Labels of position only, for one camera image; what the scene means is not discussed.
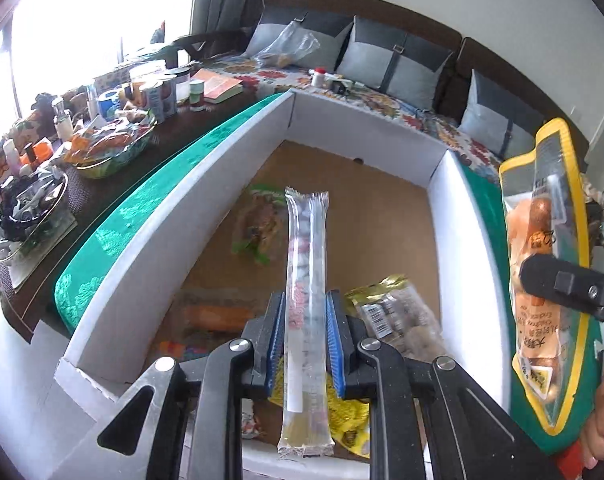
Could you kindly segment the dark wooden side table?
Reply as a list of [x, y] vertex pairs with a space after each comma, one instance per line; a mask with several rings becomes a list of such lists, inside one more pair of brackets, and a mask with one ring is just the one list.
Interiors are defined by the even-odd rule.
[[199, 113], [181, 108], [154, 129], [142, 154], [104, 179], [87, 179], [69, 169], [66, 199], [76, 227], [52, 248], [17, 292], [10, 284], [8, 268], [0, 264], [0, 308], [8, 325], [23, 340], [31, 341], [37, 324], [52, 313], [54, 287], [61, 272], [97, 226], [153, 171], [257, 100], [255, 92], [246, 89], [220, 104], [208, 104]]

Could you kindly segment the yellow-edged snack bag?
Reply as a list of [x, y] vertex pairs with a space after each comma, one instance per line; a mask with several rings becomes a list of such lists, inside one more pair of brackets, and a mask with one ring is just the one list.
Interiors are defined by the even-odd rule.
[[512, 367], [545, 434], [570, 417], [585, 360], [586, 314], [571, 307], [590, 240], [578, 156], [568, 124], [555, 118], [534, 147], [500, 166], [511, 312]]

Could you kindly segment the red-capped white bottle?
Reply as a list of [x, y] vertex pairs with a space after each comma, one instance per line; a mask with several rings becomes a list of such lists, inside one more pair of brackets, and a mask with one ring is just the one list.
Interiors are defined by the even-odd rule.
[[323, 88], [325, 84], [326, 70], [321, 67], [316, 67], [314, 68], [314, 70], [311, 71], [311, 76], [311, 85], [314, 88]]

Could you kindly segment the clear plastic bag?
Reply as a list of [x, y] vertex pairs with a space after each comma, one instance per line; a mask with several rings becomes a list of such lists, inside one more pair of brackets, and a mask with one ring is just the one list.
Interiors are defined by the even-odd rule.
[[296, 65], [320, 48], [319, 40], [300, 22], [291, 21], [267, 47], [252, 58], [259, 68], [285, 68]]

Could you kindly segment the long clear snack tube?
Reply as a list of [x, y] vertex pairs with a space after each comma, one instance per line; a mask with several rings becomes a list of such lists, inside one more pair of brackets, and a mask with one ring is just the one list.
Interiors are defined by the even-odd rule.
[[326, 192], [285, 189], [288, 256], [282, 410], [302, 413], [326, 393]]

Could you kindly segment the yellow crinkled wrapper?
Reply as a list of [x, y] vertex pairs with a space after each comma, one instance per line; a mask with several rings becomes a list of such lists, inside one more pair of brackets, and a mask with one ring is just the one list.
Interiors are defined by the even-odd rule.
[[278, 453], [281, 456], [331, 456], [338, 445], [362, 460], [369, 460], [369, 404], [340, 399], [329, 375], [325, 385], [326, 393], [319, 406], [311, 404], [302, 413], [282, 411]]

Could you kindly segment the small red white packet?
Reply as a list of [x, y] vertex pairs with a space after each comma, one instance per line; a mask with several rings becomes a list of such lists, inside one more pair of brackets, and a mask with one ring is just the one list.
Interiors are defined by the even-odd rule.
[[242, 399], [240, 430], [243, 439], [252, 440], [261, 435], [259, 419], [254, 412], [254, 403], [250, 399]]

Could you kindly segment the gold foil snack packet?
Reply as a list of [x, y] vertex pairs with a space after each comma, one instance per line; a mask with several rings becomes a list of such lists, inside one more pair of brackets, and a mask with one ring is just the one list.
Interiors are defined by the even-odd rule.
[[345, 294], [345, 298], [356, 308], [363, 304], [374, 304], [392, 290], [402, 289], [409, 284], [410, 281], [405, 275], [392, 274], [380, 282], [350, 290]]

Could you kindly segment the orange book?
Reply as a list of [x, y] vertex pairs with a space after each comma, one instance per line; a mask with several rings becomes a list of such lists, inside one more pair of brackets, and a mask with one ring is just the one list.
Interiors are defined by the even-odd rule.
[[189, 79], [190, 82], [203, 83], [204, 100], [209, 104], [220, 104], [244, 91], [242, 81], [200, 68]]

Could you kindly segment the dark brown sofa backrest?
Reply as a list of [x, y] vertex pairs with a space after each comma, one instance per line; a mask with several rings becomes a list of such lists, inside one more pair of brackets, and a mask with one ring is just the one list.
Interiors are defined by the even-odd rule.
[[453, 122], [500, 159], [528, 151], [564, 112], [483, 44], [382, 0], [263, 0], [253, 56], [290, 23], [318, 41], [299, 66], [333, 70]]

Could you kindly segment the glass bowl with dark items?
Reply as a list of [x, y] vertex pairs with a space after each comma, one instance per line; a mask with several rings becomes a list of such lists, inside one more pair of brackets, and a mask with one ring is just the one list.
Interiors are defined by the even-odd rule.
[[54, 235], [68, 213], [69, 179], [57, 166], [0, 185], [0, 263], [29, 255]]

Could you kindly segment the green snack packet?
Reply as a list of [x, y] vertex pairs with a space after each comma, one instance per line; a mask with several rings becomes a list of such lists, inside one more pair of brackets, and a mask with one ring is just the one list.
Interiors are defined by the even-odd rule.
[[263, 266], [273, 262], [285, 235], [287, 214], [282, 188], [250, 185], [244, 193], [244, 208], [236, 219], [232, 252], [250, 256]]

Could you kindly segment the grey pillow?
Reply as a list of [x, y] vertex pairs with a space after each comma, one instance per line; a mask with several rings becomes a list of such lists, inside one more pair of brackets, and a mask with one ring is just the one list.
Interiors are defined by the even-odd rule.
[[471, 71], [467, 106], [459, 130], [501, 160], [534, 149], [544, 116], [477, 70]]
[[361, 16], [354, 16], [337, 73], [424, 110], [436, 90], [451, 49]]
[[353, 25], [350, 16], [267, 6], [244, 56], [259, 66], [323, 68], [332, 72]]

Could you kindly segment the far left grey pillow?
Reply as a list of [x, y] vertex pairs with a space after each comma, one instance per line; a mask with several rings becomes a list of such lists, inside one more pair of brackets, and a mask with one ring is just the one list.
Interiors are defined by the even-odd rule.
[[323, 68], [332, 72], [353, 25], [350, 16], [267, 6], [244, 56], [259, 66]]

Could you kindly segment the blue white cup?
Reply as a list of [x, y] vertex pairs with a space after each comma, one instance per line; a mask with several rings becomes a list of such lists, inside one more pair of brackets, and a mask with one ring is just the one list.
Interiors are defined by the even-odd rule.
[[106, 122], [111, 122], [116, 118], [116, 111], [120, 109], [120, 96], [118, 90], [107, 90], [98, 96], [99, 115]]

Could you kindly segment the green-capped small jar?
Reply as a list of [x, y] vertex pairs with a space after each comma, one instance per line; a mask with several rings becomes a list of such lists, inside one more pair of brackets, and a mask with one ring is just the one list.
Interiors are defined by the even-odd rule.
[[201, 79], [189, 81], [189, 109], [192, 112], [200, 112], [204, 109], [204, 84]]

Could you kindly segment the floral sofa cover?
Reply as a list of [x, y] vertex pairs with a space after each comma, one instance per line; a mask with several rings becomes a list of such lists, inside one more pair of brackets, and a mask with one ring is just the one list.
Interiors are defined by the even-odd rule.
[[392, 96], [369, 89], [357, 82], [345, 94], [334, 93], [328, 86], [312, 86], [312, 72], [302, 67], [259, 68], [255, 60], [241, 55], [216, 56], [204, 61], [202, 67], [213, 73], [232, 77], [242, 82], [247, 90], [260, 100], [271, 93], [296, 89], [317, 93], [350, 107], [364, 110], [394, 122], [402, 127], [414, 129], [442, 142], [452, 151], [462, 166], [478, 176], [496, 184], [500, 160], [480, 142], [458, 130], [447, 117], [422, 110]]

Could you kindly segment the clear grey snack bag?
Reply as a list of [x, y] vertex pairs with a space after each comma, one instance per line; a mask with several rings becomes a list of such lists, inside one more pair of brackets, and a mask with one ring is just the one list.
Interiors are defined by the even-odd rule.
[[355, 309], [369, 336], [390, 344], [404, 358], [430, 363], [450, 354], [436, 316], [413, 284], [368, 295]]

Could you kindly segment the glass bowl with snacks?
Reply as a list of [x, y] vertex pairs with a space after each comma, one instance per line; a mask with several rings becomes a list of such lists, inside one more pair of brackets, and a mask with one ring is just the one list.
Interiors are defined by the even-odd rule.
[[63, 143], [62, 160], [86, 178], [109, 177], [135, 159], [152, 138], [151, 110], [116, 110], [108, 122], [98, 116]]

